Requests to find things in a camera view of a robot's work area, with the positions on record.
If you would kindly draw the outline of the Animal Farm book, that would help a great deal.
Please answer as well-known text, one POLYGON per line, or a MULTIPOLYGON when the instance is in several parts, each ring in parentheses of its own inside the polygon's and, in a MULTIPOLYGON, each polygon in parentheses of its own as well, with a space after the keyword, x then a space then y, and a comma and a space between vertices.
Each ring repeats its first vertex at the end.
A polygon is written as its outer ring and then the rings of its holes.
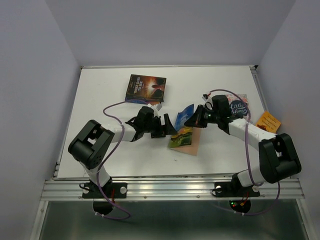
POLYGON ((168 148, 180 153, 197 156, 201 129, 185 126, 185 122, 194 114, 194 104, 188 105, 183 111, 179 112, 176 117, 174 128, 177 130, 176 135, 172 135, 168 148))

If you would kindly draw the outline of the Little Women book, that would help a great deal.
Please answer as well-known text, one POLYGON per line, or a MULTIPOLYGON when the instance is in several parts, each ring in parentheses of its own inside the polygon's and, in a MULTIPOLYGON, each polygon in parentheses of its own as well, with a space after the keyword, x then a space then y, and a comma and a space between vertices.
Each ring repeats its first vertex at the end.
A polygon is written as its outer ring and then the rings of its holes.
POLYGON ((249 119, 249 114, 247 107, 244 105, 244 103, 239 100, 238 97, 234 96, 233 94, 229 93, 226 94, 226 97, 229 102, 229 108, 233 115, 239 115, 243 117, 244 119, 249 119))

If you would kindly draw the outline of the Three Days to See book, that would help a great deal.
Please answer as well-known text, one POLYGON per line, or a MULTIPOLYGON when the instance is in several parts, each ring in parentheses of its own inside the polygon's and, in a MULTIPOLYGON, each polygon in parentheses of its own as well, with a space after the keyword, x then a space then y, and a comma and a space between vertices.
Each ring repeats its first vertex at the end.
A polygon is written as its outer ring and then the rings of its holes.
POLYGON ((129 79, 125 100, 143 100, 145 102, 164 101, 165 77, 132 74, 129 79))

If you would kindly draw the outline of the blue sunset cover book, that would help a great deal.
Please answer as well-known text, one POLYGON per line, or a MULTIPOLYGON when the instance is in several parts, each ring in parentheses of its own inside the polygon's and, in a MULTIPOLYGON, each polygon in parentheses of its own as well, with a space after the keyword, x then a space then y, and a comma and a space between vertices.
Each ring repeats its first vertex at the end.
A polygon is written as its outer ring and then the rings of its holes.
POLYGON ((145 99, 131 99, 131 98, 125 98, 124 100, 127 103, 135 103, 135 104, 149 104, 149 102, 145 99))

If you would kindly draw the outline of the orange yellow book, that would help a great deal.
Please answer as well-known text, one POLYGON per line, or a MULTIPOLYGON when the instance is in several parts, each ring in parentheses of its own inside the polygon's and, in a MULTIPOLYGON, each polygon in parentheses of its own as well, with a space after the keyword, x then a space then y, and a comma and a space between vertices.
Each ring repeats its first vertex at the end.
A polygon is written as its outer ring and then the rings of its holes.
POLYGON ((282 123, 272 114, 270 114, 268 111, 265 111, 258 119, 255 126, 269 133, 276 134, 281 124, 282 123))

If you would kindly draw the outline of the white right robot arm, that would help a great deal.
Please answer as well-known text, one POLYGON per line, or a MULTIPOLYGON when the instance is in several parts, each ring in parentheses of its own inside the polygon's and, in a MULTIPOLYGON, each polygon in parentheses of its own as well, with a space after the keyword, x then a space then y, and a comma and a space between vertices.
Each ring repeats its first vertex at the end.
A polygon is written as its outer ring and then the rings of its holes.
POLYGON ((252 146, 258 151, 259 165, 248 166, 232 177, 230 189, 235 195, 242 195, 250 186, 273 184, 302 170, 293 140, 288 134, 268 132, 241 115, 233 114, 226 95, 215 95, 199 105, 184 124, 193 128, 216 124, 228 135, 243 140, 246 147, 252 146))

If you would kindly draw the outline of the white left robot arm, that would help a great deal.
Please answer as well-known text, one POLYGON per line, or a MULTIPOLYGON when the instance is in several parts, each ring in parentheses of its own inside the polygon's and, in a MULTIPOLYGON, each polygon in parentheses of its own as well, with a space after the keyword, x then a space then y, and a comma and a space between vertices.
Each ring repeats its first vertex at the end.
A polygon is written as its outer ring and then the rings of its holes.
POLYGON ((104 128, 96 120, 89 120, 68 146, 68 152, 82 165, 94 184, 94 191, 100 197, 111 193, 111 176, 103 164, 111 154, 107 153, 110 144, 121 142, 135 142, 144 134, 151 138, 164 138, 167 135, 176 135, 169 115, 163 115, 164 124, 161 122, 157 106, 142 106, 137 115, 126 122, 113 125, 111 129, 104 128))

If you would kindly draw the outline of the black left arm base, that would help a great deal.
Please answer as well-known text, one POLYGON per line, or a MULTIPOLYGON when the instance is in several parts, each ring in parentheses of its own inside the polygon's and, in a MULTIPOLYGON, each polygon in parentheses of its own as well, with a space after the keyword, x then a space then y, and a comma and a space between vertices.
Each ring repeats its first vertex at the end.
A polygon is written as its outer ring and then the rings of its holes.
MULTIPOLYGON (((83 199, 103 199, 98 186, 93 182, 82 182, 79 184, 82 189, 83 199)), ((125 199, 127 197, 128 184, 126 182, 108 182, 101 187, 103 193, 109 199, 125 199)))

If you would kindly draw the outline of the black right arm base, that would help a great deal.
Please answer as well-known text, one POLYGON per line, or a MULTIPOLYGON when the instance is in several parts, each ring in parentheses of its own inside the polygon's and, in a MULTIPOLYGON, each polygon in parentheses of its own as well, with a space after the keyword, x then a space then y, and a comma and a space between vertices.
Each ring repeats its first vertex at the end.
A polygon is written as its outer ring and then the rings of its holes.
POLYGON ((235 173, 230 181, 218 181, 214 183, 211 194, 217 198, 242 198, 242 197, 259 197, 260 191, 254 190, 253 185, 242 186, 235 173))

